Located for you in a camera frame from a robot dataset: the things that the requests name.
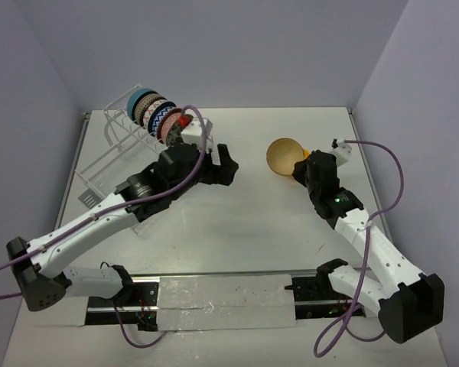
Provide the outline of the black white floral bowl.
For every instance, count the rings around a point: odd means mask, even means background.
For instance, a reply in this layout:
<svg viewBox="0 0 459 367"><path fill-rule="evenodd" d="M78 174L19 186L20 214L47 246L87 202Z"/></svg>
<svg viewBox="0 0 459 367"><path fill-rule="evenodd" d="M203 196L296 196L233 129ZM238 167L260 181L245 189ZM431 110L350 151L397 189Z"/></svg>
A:
<svg viewBox="0 0 459 367"><path fill-rule="evenodd" d="M181 132L192 122L192 119L193 118L190 115L177 118L174 124L169 128L165 139L165 144L168 147L179 144L183 141Z"/></svg>

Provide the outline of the tan beige bowl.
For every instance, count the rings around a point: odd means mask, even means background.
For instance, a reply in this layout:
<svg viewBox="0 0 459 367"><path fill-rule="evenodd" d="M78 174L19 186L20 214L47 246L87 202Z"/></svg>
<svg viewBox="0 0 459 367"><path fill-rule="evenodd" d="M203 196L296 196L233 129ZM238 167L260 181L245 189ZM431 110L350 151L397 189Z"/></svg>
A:
<svg viewBox="0 0 459 367"><path fill-rule="evenodd" d="M303 161L305 150L292 138L278 138L266 152L266 162L271 171L281 176L290 176L295 164Z"/></svg>

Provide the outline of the blue triangle pattern bowl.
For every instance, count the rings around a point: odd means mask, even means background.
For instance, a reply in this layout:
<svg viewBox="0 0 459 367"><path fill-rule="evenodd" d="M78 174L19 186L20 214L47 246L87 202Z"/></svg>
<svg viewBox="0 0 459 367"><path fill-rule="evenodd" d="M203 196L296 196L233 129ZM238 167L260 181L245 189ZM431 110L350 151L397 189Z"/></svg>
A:
<svg viewBox="0 0 459 367"><path fill-rule="evenodd" d="M153 113L150 115L150 119L148 120L148 133L151 136L156 137L158 135L158 128L161 125L161 121L163 118L173 109L176 108L176 105L174 102L167 101L163 102L158 106Z"/></svg>

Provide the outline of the dark brown cream bowl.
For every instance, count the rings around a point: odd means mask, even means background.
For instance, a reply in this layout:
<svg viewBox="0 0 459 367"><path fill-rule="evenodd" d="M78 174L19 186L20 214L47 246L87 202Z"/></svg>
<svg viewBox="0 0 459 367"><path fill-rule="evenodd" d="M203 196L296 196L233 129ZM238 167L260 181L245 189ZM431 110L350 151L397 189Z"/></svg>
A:
<svg viewBox="0 0 459 367"><path fill-rule="evenodd" d="M144 95L135 107L135 122L141 127L144 127L144 115L148 111L148 108L156 102L164 101L165 98L157 93L149 93Z"/></svg>

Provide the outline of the teal blue bowl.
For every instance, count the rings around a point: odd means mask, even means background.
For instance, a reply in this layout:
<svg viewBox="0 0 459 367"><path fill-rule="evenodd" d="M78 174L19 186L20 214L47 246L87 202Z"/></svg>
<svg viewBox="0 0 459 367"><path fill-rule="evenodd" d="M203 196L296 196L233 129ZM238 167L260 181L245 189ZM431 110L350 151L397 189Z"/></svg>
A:
<svg viewBox="0 0 459 367"><path fill-rule="evenodd" d="M126 106L126 111L128 113L129 118L134 121L135 120L135 107L137 106L138 102L144 97L149 94L157 93L153 89L148 89L148 88L141 88L137 89L134 91L133 94L130 95L127 106Z"/></svg>

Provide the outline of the orange red patterned bowl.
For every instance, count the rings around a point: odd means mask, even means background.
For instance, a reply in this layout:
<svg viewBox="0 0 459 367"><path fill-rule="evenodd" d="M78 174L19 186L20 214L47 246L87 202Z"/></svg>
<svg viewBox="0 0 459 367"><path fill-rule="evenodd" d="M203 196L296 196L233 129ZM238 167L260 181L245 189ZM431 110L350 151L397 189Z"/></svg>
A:
<svg viewBox="0 0 459 367"><path fill-rule="evenodd" d="M168 132L170 131L171 127L174 125L175 122L178 121L178 118L181 115L181 109L175 108L171 110L161 121L161 124L158 128L158 140L162 141L163 143L166 142Z"/></svg>

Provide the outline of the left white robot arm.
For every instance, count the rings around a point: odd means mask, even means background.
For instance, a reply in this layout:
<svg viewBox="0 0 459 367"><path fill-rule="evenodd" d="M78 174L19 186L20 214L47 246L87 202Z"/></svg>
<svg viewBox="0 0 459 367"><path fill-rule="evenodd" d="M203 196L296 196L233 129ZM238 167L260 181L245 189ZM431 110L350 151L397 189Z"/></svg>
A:
<svg viewBox="0 0 459 367"><path fill-rule="evenodd" d="M162 151L143 171L133 174L89 212L38 239L21 237L7 245L21 295L31 312L52 307L65 297L99 297L116 306L134 295L134 282L121 265L76 268L71 264L102 241L166 210L198 183L229 186L239 165L228 147L217 146L219 162L195 145Z"/></svg>

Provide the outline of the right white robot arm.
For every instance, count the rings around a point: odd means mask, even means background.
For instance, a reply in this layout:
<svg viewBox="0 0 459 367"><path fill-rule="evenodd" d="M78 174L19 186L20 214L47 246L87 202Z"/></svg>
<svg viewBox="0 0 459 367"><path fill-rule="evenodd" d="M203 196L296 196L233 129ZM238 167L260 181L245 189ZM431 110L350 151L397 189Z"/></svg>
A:
<svg viewBox="0 0 459 367"><path fill-rule="evenodd" d="M313 151L295 164L293 178L308 190L315 211L366 260L368 278L342 259L317 268L317 290L326 299L356 298L378 317L386 335L398 344L443 320L444 282L412 264L374 224L360 200L340 185L337 153Z"/></svg>

